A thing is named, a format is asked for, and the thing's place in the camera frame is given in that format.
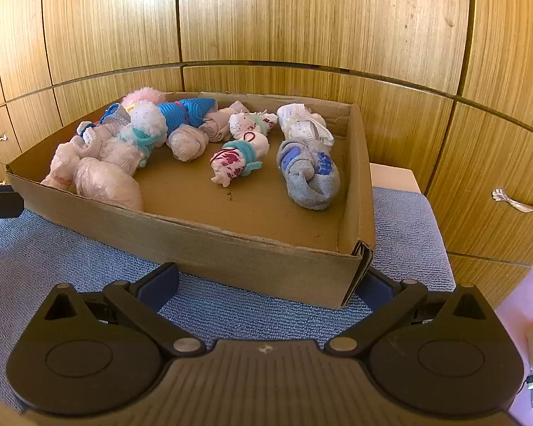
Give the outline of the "pale pink long sock roll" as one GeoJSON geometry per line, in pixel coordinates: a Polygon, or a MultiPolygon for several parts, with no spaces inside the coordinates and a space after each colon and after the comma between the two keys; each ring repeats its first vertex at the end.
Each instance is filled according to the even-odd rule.
{"type": "Polygon", "coordinates": [[[143,210],[138,182],[115,164],[91,157],[81,159],[74,185],[80,196],[135,212],[143,210]]]}

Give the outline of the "grey sock blue pattern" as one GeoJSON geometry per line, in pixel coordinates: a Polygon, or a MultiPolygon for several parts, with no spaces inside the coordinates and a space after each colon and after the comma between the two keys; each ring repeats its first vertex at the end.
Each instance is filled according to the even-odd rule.
{"type": "Polygon", "coordinates": [[[287,193],[304,209],[327,209],[341,187],[340,173],[330,155],[330,148],[317,140],[286,140],[278,149],[276,164],[287,193]]]}

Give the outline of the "fluffy white teal-band sock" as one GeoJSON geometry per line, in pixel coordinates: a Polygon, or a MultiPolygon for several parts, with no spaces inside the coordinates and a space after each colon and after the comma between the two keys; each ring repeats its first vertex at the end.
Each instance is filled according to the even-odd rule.
{"type": "Polygon", "coordinates": [[[129,116],[130,121],[103,144],[99,159],[133,175],[145,167],[154,148],[165,143],[167,126],[160,108],[148,100],[136,101],[129,116]]]}

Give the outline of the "white red-pattern sock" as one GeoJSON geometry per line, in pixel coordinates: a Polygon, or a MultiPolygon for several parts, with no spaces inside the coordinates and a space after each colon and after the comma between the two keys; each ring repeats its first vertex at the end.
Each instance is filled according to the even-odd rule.
{"type": "Polygon", "coordinates": [[[226,142],[211,157],[210,166],[214,172],[211,181],[222,187],[229,187],[238,177],[248,176],[260,169],[268,154],[268,138],[262,133],[245,132],[239,140],[226,142]]]}

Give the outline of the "blue towel mat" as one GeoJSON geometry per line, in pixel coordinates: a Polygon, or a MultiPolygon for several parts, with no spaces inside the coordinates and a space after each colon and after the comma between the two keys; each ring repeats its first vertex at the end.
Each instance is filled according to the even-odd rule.
{"type": "MultiPolygon", "coordinates": [[[[373,191],[372,266],[396,282],[414,279],[429,290],[456,286],[429,201],[414,192],[373,191]]],[[[0,399],[18,403],[6,380],[8,356],[47,294],[58,283],[99,291],[114,280],[134,282],[155,264],[51,223],[31,211],[0,219],[0,399]]],[[[182,274],[161,315],[213,345],[217,339],[315,339],[368,316],[358,297],[339,310],[287,301],[182,274]]]]}

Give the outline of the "white pink knotted sock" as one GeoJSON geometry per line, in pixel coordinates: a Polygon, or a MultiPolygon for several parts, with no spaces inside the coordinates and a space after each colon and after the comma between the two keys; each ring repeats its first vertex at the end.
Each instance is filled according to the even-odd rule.
{"type": "Polygon", "coordinates": [[[54,152],[50,171],[41,181],[41,185],[58,190],[70,190],[77,165],[85,157],[96,158],[100,146],[101,142],[96,137],[85,141],[80,136],[74,136],[70,141],[59,144],[54,152]]]}

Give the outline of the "brown cardboard box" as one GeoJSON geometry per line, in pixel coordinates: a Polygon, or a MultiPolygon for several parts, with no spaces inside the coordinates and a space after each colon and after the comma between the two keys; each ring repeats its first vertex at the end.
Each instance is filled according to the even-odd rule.
{"type": "Polygon", "coordinates": [[[93,240],[225,285],[338,309],[375,249],[370,159],[358,106],[315,98],[306,105],[336,140],[331,157],[341,187],[322,211],[292,201],[274,152],[222,187],[211,180],[208,156],[181,163],[157,148],[135,174],[139,212],[45,187],[54,150],[73,137],[73,125],[10,162],[8,178],[29,210],[93,240]]]}

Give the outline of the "white blue sock bundle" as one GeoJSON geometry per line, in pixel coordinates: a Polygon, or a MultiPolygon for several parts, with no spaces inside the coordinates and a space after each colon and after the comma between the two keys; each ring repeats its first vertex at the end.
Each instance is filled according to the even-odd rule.
{"type": "Polygon", "coordinates": [[[102,139],[105,141],[110,137],[116,137],[120,130],[128,125],[131,121],[130,115],[125,107],[121,104],[115,103],[110,105],[102,117],[97,122],[81,121],[77,126],[77,135],[85,142],[89,141],[88,137],[84,137],[85,130],[92,128],[96,132],[101,133],[102,139]]]}

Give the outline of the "pale pink knotted sock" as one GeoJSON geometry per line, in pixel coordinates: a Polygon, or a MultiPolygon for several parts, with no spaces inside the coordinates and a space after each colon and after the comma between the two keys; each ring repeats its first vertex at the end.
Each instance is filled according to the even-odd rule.
{"type": "Polygon", "coordinates": [[[182,124],[167,138],[166,145],[180,162],[187,163],[203,155],[209,143],[208,135],[193,126],[182,124]]]}

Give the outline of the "fluffy pink sock ball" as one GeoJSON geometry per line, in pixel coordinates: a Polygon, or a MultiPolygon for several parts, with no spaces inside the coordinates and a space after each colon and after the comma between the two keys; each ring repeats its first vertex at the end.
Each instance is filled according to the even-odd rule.
{"type": "Polygon", "coordinates": [[[166,94],[155,88],[143,87],[125,95],[122,98],[121,104],[123,107],[129,108],[132,104],[136,104],[139,101],[149,101],[158,105],[166,101],[166,94]]]}

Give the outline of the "lilac sock roll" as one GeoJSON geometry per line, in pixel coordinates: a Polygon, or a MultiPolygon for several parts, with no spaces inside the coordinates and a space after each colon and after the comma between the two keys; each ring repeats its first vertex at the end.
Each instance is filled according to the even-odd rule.
{"type": "Polygon", "coordinates": [[[224,141],[230,136],[229,119],[231,115],[248,113],[248,111],[248,108],[239,101],[223,109],[218,108],[218,104],[214,104],[204,115],[203,123],[199,129],[207,135],[209,142],[224,141]]]}

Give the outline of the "blue ribbed sock roll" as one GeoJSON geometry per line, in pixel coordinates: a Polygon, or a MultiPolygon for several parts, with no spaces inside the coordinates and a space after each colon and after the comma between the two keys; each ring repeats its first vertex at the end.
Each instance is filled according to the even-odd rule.
{"type": "Polygon", "coordinates": [[[182,124],[199,128],[204,123],[205,115],[215,111],[216,107],[215,99],[204,97],[193,97],[158,104],[160,112],[165,117],[168,135],[182,124]]]}

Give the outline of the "white long sock roll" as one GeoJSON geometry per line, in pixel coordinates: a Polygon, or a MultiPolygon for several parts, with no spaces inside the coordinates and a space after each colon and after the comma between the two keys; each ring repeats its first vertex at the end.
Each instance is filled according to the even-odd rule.
{"type": "Polygon", "coordinates": [[[276,114],[287,141],[319,141],[327,147],[334,145],[335,138],[327,128],[325,119],[304,104],[283,105],[276,114]]]}

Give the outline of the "white patterned small sock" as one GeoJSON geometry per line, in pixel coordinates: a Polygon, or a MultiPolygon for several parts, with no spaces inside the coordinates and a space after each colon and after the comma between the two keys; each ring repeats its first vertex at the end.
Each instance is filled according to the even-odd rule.
{"type": "Polygon", "coordinates": [[[240,140],[246,132],[261,133],[267,136],[278,123],[276,114],[266,111],[260,113],[238,113],[229,118],[229,131],[235,140],[240,140]]]}

